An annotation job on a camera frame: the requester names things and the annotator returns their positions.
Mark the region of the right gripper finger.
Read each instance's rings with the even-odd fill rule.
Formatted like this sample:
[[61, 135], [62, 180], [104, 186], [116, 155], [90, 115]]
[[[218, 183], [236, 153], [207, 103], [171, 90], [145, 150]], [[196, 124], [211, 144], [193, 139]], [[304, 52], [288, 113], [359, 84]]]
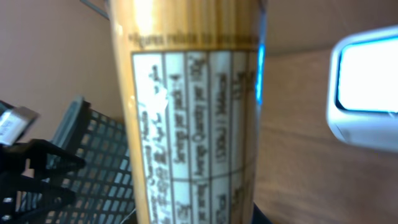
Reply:
[[251, 224], [273, 224], [254, 203]]

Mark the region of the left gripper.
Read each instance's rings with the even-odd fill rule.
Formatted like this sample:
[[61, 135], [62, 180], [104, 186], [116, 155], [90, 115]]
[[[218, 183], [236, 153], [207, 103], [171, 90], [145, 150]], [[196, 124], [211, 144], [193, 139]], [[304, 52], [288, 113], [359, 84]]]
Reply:
[[31, 222], [75, 202], [74, 191], [45, 180], [85, 165], [84, 159], [43, 139], [1, 145], [1, 223]]

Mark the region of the orange pasta packet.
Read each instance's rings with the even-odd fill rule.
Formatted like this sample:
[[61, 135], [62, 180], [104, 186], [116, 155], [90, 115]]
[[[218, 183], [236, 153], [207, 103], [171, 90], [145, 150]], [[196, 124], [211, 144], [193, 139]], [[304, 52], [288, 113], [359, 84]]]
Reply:
[[267, 2], [107, 3], [138, 223], [251, 223]]

